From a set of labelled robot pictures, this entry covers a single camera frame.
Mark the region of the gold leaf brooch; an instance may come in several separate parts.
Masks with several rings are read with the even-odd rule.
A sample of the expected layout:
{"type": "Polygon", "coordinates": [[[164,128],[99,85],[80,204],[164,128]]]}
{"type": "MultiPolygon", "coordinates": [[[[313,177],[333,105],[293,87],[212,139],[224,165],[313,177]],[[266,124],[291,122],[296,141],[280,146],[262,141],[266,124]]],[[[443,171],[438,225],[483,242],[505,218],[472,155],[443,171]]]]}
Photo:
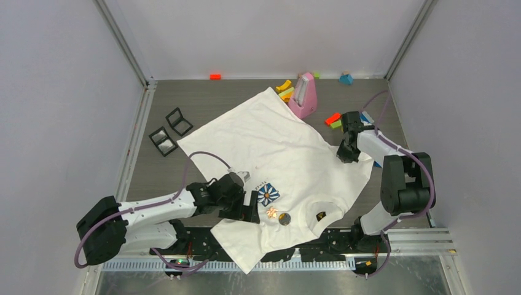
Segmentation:
{"type": "Polygon", "coordinates": [[[271,206],[267,211],[266,211],[266,215],[268,218],[276,218],[277,217],[277,214],[278,214],[278,210],[271,206]]]}

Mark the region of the round gold coin brooch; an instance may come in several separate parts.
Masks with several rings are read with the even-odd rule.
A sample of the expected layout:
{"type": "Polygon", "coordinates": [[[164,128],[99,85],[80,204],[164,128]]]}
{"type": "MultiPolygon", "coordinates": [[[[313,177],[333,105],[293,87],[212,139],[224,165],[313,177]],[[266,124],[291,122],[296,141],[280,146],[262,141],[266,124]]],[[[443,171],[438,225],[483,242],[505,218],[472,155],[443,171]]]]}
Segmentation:
{"type": "Polygon", "coordinates": [[[281,213],[278,217],[278,222],[282,226],[288,226],[291,223],[291,216],[288,213],[281,213]]]}

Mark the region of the white t-shirt with daisy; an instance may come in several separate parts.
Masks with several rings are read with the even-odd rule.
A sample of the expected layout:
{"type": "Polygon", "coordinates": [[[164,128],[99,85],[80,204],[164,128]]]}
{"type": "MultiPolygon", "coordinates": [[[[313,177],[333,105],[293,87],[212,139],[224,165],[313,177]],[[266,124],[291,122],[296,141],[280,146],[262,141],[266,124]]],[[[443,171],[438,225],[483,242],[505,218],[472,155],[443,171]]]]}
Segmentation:
{"type": "Polygon", "coordinates": [[[245,191],[258,191],[260,224],[224,219],[212,235],[244,273],[264,254],[318,238],[342,219],[368,183],[373,159],[342,163],[335,146],[297,118],[267,88],[179,140],[206,179],[228,168],[248,171],[245,191]],[[278,210],[268,218],[270,207],[278,210]],[[291,223],[278,222],[281,213],[291,223]]]}

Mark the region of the black display box with coin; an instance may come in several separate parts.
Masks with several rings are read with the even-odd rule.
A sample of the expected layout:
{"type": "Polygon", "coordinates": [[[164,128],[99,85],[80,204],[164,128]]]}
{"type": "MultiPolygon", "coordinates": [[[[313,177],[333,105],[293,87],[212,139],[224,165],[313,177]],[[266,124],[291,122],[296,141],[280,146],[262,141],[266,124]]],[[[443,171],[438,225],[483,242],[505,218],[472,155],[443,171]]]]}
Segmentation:
{"type": "Polygon", "coordinates": [[[149,135],[149,139],[163,157],[168,156],[178,148],[176,142],[169,136],[165,127],[160,127],[149,135]]]}

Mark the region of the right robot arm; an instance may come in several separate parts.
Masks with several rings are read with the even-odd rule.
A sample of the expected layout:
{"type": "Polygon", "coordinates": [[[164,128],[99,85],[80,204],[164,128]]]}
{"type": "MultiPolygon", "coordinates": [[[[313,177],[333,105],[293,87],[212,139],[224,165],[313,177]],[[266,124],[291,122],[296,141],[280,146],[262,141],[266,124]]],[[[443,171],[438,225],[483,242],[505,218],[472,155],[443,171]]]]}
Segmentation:
{"type": "Polygon", "coordinates": [[[343,139],[337,157],[343,163],[359,163],[369,155],[382,168],[380,201],[352,225],[350,248],[366,252],[384,243],[386,232],[404,219],[426,214],[436,204],[430,156],[412,152],[389,140],[357,111],[340,117],[343,139]]]}

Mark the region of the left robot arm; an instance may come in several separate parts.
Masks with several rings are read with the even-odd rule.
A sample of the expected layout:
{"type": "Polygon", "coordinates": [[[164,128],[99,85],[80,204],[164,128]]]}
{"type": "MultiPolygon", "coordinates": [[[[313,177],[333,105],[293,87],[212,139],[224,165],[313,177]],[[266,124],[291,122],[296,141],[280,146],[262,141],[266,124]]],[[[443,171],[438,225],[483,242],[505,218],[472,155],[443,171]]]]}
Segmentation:
{"type": "Polygon", "coordinates": [[[76,225],[74,254],[79,269],[105,263],[121,253],[155,248],[182,254],[188,247],[182,219],[218,212],[220,218],[259,224],[256,191],[245,204],[247,172],[230,172],[205,183],[191,183],[171,194],[138,202],[99,200],[76,225]]]}

